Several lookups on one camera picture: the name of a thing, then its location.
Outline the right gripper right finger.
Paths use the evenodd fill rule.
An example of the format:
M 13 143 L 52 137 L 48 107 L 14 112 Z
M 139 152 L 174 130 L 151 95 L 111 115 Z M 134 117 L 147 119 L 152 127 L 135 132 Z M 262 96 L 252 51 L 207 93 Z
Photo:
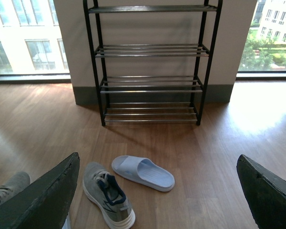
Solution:
M 286 181 L 243 154 L 236 169 L 257 226 L 286 229 Z

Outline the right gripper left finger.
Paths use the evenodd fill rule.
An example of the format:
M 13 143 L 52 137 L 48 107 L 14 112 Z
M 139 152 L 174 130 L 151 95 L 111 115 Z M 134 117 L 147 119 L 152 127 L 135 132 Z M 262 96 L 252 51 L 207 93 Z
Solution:
M 72 153 L 0 205 L 0 229 L 61 229 L 77 188 L 80 157 Z

